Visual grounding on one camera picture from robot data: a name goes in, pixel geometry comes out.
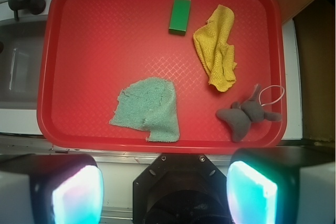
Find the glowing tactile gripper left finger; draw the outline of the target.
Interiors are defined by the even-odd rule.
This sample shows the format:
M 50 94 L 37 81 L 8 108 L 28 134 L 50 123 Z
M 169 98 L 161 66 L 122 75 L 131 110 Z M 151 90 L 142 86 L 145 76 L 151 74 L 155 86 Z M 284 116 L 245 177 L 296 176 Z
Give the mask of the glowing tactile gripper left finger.
M 88 154 L 1 155 L 1 223 L 99 223 L 103 190 Z

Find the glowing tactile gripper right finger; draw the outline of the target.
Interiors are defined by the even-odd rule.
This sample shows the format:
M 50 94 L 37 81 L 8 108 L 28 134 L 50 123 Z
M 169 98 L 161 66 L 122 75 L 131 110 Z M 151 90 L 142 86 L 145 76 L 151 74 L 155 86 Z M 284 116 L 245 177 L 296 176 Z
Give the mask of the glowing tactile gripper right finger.
M 335 150 L 240 148 L 226 191 L 234 223 L 335 223 Z

